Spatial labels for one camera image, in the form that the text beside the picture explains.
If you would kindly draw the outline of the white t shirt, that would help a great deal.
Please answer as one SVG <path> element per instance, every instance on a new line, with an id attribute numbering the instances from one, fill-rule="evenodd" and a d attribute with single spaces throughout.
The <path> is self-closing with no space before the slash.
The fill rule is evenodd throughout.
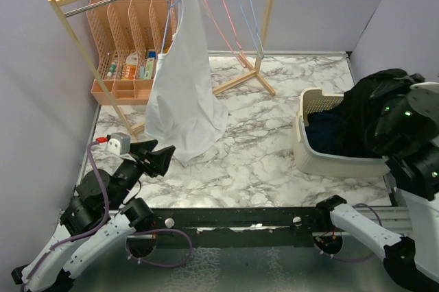
<path id="1" fill-rule="evenodd" d="M 183 166 L 209 150 L 225 133 L 227 107 L 213 94 L 200 0 L 179 0 L 178 28 L 160 53 L 145 111 L 145 134 L 173 145 Z"/>

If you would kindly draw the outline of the navy blue t shirt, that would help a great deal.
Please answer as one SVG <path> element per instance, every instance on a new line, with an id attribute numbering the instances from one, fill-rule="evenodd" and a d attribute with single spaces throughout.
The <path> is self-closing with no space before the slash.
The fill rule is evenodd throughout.
<path id="1" fill-rule="evenodd" d="M 305 131 L 308 143 L 314 151 L 340 155 L 341 151 L 335 145 L 335 132 L 340 124 L 341 116 L 337 108 L 307 115 L 308 126 Z"/>

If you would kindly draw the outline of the pink hanger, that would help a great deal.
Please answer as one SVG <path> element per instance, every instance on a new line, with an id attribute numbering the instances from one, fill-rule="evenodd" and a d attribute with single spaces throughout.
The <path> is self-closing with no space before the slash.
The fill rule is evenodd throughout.
<path id="1" fill-rule="evenodd" d="M 239 42 L 226 0 L 203 0 L 203 2 L 226 49 L 232 53 L 243 68 L 247 67 L 246 61 L 243 59 L 243 48 Z"/>

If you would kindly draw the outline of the blue hanger of navy shirt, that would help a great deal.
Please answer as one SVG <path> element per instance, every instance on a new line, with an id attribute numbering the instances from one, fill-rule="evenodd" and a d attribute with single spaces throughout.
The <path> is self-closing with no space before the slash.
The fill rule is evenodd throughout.
<path id="1" fill-rule="evenodd" d="M 262 45 L 262 39 L 258 24 L 258 18 L 256 15 L 256 10 L 254 8 L 253 0 L 248 0 L 248 4 L 244 5 L 244 0 L 236 0 L 237 5 L 241 11 L 244 22 L 248 29 L 250 39 L 256 50 L 256 54 L 259 59 L 265 58 L 264 46 Z"/>

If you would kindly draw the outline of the black t shirt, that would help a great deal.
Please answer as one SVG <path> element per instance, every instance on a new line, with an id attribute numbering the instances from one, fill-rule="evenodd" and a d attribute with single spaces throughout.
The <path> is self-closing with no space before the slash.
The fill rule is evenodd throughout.
<path id="1" fill-rule="evenodd" d="M 403 69 L 386 69 L 368 75 L 346 91 L 335 108 L 340 120 L 333 132 L 332 151 L 336 156 L 380 158 L 371 144 L 378 118 L 391 97 L 412 84 L 424 82 L 419 74 Z"/>

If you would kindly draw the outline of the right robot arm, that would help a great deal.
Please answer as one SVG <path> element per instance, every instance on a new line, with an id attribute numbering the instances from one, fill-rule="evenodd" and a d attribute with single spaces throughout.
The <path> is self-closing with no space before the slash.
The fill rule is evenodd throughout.
<path id="1" fill-rule="evenodd" d="M 339 228 L 368 247 L 388 275 L 410 291 L 438 290 L 438 83 L 410 86 L 386 100 L 373 130 L 373 151 L 387 158 L 407 205 L 412 237 L 391 232 L 338 195 L 316 206 L 316 225 Z"/>

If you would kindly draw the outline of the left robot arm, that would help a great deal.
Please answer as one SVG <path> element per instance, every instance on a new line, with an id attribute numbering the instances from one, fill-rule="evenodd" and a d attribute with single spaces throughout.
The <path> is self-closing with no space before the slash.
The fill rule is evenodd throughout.
<path id="1" fill-rule="evenodd" d="M 88 172 L 44 249 L 30 264 L 12 271 L 22 291 L 69 291 L 96 258 L 127 236 L 153 227 L 154 213 L 143 199 L 124 199 L 143 174 L 164 176 L 176 148 L 156 150 L 156 140 L 123 146 L 115 141 L 106 136 L 94 145 L 106 143 L 125 156 L 117 170 L 109 174 L 94 167 Z"/>

